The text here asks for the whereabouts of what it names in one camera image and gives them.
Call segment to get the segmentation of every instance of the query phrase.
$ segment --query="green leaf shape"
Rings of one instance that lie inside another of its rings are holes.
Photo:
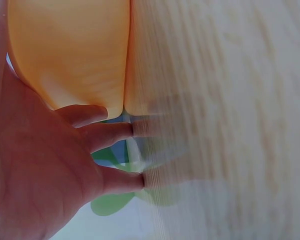
[[[104,195],[92,201],[90,206],[96,215],[101,217],[110,216],[124,208],[134,196],[134,192]]]
[[[93,159],[102,159],[102,160],[109,161],[116,168],[123,170],[123,171],[127,171],[127,167],[125,167],[124,165],[121,165],[118,162],[116,156],[114,155],[114,153],[111,150],[111,147],[107,147],[107,148],[101,149],[99,151],[96,151],[91,156]]]

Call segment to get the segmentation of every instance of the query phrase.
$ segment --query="hand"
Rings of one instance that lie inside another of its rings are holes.
[[[144,187],[141,174],[91,158],[133,135],[129,123],[93,123],[107,114],[93,105],[52,111],[7,64],[0,69],[0,239],[48,239],[94,198]]]

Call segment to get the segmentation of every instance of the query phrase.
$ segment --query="wooden surface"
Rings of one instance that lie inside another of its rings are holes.
[[[18,76],[53,108],[122,113],[129,0],[10,0],[11,58]]]
[[[133,0],[124,104],[157,239],[300,239],[300,0]]]

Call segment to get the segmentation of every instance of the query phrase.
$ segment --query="yellow plastic object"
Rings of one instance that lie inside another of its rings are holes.
[[[10,0],[9,56],[53,109],[72,104],[122,113],[130,0]]]

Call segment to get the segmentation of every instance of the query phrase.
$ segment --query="light wood grain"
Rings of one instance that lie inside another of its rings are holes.
[[[300,239],[300,0],[133,0],[125,108],[160,239]]]

